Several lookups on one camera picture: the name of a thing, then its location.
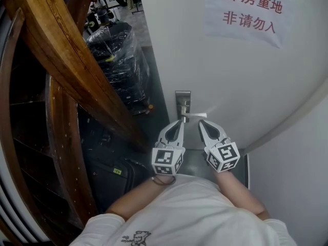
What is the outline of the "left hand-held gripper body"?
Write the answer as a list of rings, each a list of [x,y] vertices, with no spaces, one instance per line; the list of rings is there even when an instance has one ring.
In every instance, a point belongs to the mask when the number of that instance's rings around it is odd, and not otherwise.
[[[157,175],[174,176],[183,163],[184,147],[158,142],[152,149],[152,167]]]

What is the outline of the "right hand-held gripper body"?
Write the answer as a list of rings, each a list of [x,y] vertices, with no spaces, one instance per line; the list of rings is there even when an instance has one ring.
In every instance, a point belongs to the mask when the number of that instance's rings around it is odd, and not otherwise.
[[[203,138],[206,153],[206,162],[217,172],[221,173],[236,167],[240,154],[236,142],[229,137],[219,139]]]

